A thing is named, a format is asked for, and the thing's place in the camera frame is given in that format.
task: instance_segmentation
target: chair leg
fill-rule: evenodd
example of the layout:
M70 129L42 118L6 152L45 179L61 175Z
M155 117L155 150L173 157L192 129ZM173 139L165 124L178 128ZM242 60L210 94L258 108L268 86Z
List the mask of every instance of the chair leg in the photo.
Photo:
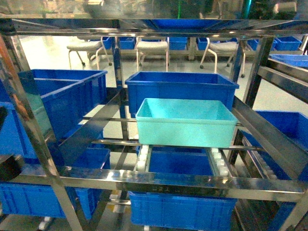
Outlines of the chair leg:
M202 56L202 60L201 60L201 62L200 62L200 68L201 69L203 69L203 62L204 62L204 59L205 59L205 55L206 55L206 52L207 52L207 50L208 50L208 47L209 47L209 42L207 43L207 45L206 45L206 48L205 48L205 50L204 50L204 53L203 53L203 56Z
M98 52L100 52L102 49L103 47L100 47L95 53L97 70L100 69L100 60L99 60Z
M76 53L77 53L77 55L78 55L78 57L79 57L79 59L80 59L80 61L81 61L81 64L82 64L83 66L85 66L86 64L82 61L82 58L81 58L79 52L76 52Z
M103 44L102 48L103 48L103 50L104 50L104 52L105 52L106 58L107 58L107 60L108 60L108 64L109 64L109 66L111 66L111 65L112 65L112 62L110 62L110 59L109 59L109 57L108 57L108 54L107 54L107 51L106 51L106 48L105 48L104 44Z
M232 56L230 56L229 60L227 61L227 67L229 67L229 66L230 66L230 63L231 63L232 59L233 59L233 55L232 55Z
M212 54L215 56L215 68L214 68L214 73L216 74L216 73L217 73L217 62L218 62L217 54L216 54L216 52L213 52L211 49L208 49L208 51L209 51L210 53L212 53Z
M71 55L70 55L70 54L71 54L71 52L72 52L71 50L69 50L69 51L68 51L68 61L69 61L69 69L71 69L71 70L72 70Z
M243 52L243 63L242 63L242 74L241 77L245 78L245 61L246 61L246 54Z
M136 51L137 71L139 71L139 51Z
M166 71L168 72L169 66L169 50L166 50Z

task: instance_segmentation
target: crate rim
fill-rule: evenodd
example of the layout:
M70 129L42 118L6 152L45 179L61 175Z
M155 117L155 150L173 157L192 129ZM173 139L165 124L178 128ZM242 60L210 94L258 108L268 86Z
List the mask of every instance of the crate rim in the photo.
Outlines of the crate rim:
M237 83L231 81L230 79L224 77L221 74L218 73L196 73L196 72L187 72L185 74L195 74L195 75L200 75L200 76L204 76L206 74L210 74L210 75L217 75L222 77L223 79L225 79L226 81L228 81L230 84L218 84L218 83L187 83L187 82L156 82L156 81L141 81L141 80L133 80L132 79L139 75L140 73L168 73L168 74L181 74L182 72L157 72L157 71L139 71L136 72L135 74L131 75L126 81L125 84L127 85L165 85L165 84L177 84L177 85L181 85L181 84L185 84L185 85L207 85L210 88L231 88L231 89L239 89L240 85L238 85Z

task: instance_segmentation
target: teal plastic crate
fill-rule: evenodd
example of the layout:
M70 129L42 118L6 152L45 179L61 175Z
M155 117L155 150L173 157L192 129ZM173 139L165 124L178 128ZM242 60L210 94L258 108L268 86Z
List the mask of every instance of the teal plastic crate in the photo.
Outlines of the teal plastic crate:
M145 99L136 114L142 144L229 147L236 117L220 101Z

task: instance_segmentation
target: storage rack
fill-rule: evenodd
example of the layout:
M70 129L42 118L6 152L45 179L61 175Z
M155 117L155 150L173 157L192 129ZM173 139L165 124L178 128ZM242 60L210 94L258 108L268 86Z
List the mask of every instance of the storage rack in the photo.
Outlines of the storage rack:
M147 1L144 2L146 6L151 5ZM308 211L308 185L296 179L308 163L307 152L291 142L269 122L254 112L252 106L262 79L308 103L307 70L268 59L275 35L304 35L308 33L308 21L234 20L232 11L226 9L220 12L223 20L215 21L212 26L181 30L172 27L159 28L154 25L153 19L138 19L174 18L173 14L163 16L155 14L155 12L166 13L170 10L166 8L166 3L163 0L157 2L161 3L161 5L155 11L148 11L145 7L140 9L133 17L123 15L120 11L117 12L111 5L105 6L104 12L106 15L87 15L83 19L76 19L74 14L67 13L59 13L57 19L54 17L49 18L47 15L43 17L40 14L30 13L1 15L2 39L0 40L0 46L2 57L0 78L3 81L6 76L12 77L9 85L18 92L18 98L26 109L30 120L25 121L22 116L19 117L41 163L40 166L35 166L35 174L33 168L31 168L33 166L25 165L22 174L12 182L51 185L74 231L95 230L107 203L129 204L122 201L121 197L119 200L110 201L109 196L112 190L157 192L157 188L162 193L177 192L177 194L183 195L239 198L240 203L237 204L235 210L237 221L243 230L266 230L265 223L267 221L259 219L257 211L250 210L251 205L254 207L265 206L263 203L267 201L265 204L272 205L269 207L273 208L279 202L295 202L296 206L279 230L301 230L300 227L307 222L305 214ZM235 2L239 5L242 4L240 0ZM192 13L191 18L197 18L197 16ZM213 20L210 17L205 18L208 19L202 19L204 22ZM93 117L88 117L88 122L59 146L67 167L57 167L48 149L48 145L54 145L55 147L54 133L52 129L50 129L47 136L43 136L41 133L39 124L33 116L26 93L17 75L19 71L30 70L18 35L79 36L85 34L115 37L112 52L116 88L108 88L109 102ZM236 53L230 76L235 82L238 80L241 69L244 40L259 38L260 44L248 79L244 100L241 101L235 97L232 112L241 122L238 128L244 126L248 129L263 146L264 150L273 157L292 180L270 180L263 170L263 166L256 161L257 157L245 152L246 150L260 150L260 148L244 146L243 136L239 131L235 136L234 145L229 148L231 152L226 158L230 163L230 177L187 176L179 185L176 182L170 183L173 180L169 174L121 170L127 153L132 152L133 146L139 146L140 144L138 141L130 140L128 136L127 123L135 120L127 119L125 116L124 106L127 105L127 93L126 89L123 88L121 52L117 37L145 35L240 38L240 46ZM120 110L121 118L113 118L118 110ZM121 122L123 138L97 140L94 133L101 131L107 123L113 121ZM82 153L82 150L90 142L105 144L112 151L121 152L115 169L91 170L69 167L77 158L76 154ZM238 153L244 160L246 167L243 173L234 167ZM102 193L93 218L89 222L86 221L81 212L78 201L77 210L73 209L65 190L66 186L106 189Z

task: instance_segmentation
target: stainless steel rack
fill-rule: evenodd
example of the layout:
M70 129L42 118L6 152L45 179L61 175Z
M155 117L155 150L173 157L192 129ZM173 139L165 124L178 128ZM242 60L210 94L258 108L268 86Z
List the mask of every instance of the stainless steel rack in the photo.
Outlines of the stainless steel rack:
M295 202L296 206L279 230L300 230L300 227L305 224L308 211L308 184L297 181L297 178L308 163L308 154L254 112L252 107L262 79L300 100L308 102L308 80L306 78L308 71L268 59L274 36L308 33L306 15L302 14L300 21L287 18L288 14L284 15L283 20L277 19L277 15L273 15L270 20L262 20L267 19L266 15L256 16L258 6L254 1L247 10L247 4L251 1L218 0L218 6L210 6L211 9L216 7L213 12L204 9L202 1L182 1L186 7L182 18L199 19L199 13L203 13L203 19L198 22L204 24L179 29L171 25L167 28L160 26L155 20L156 18L177 18L178 15L175 15L173 8L178 4L178 1L175 0L170 2L136 0L133 6L129 6L127 2L122 0L62 1L64 5L74 4L75 9L78 8L81 11L84 9L82 13L64 11L63 4L62 8L56 8L55 13L50 13L46 10L45 1L39 0L34 1L31 6L27 5L27 1L20 4L12 4L17 2L13 0L3 2L5 2L3 7L7 11L0 15L2 34L0 39L0 78L7 90L13 88L16 91L16 94L11 96L11 100L41 163L40 165L25 165L22 174L11 182L51 185L72 230L95 230L107 203L129 204L127 201L122 201L121 198L110 201L112 190L176 192L183 195L239 198L240 201L236 206L237 221L239 227L247 231L267 230L270 222L269 217L272 216L267 217L266 214L276 212L280 202ZM39 10L40 6L44 6L45 10ZM269 9L272 7L267 2L264 3L264 6ZM241 12L241 19L236 19L237 12ZM108 88L109 102L93 117L88 117L87 123L58 146L55 143L51 126L48 133L41 132L31 109L31 102L28 100L17 75L20 71L30 70L18 35L76 36L85 34L115 37L112 44L112 55L117 87ZM137 146L139 143L128 137L127 123L134 122L134 120L127 119L125 115L124 106L127 105L127 93L122 78L121 51L117 37L145 35L237 37L240 39L240 43L250 38L260 39L244 100L235 98L232 112L241 123L238 124L238 129L244 126L262 147L244 145L246 143L238 130L234 145L229 148L230 152L226 157L229 162L229 177L186 175L181 178L181 183L178 184L177 182L170 183L173 182L173 174L122 170L127 153L132 150L132 146ZM238 80L241 69L242 47L238 48L231 70L230 79L235 82ZM33 77L28 81L32 82L32 93L36 92L39 95ZM119 110L121 118L114 119L113 116ZM103 130L107 123L113 121L121 122L123 137L116 140L96 140L95 134ZM121 152L115 169L93 170L70 167L91 142L103 143L108 145L112 151ZM61 153L66 167L56 165L57 163L54 162L49 151L51 146ZM248 153L247 150L265 150L292 180L269 179L269 176L264 172L264 166L258 161L259 157L253 151ZM244 168L237 166L238 154L245 164ZM85 219L78 200L77 209L73 208L65 190L67 186L105 189L93 218L89 222ZM258 209L252 210L252 207L261 208L263 216Z

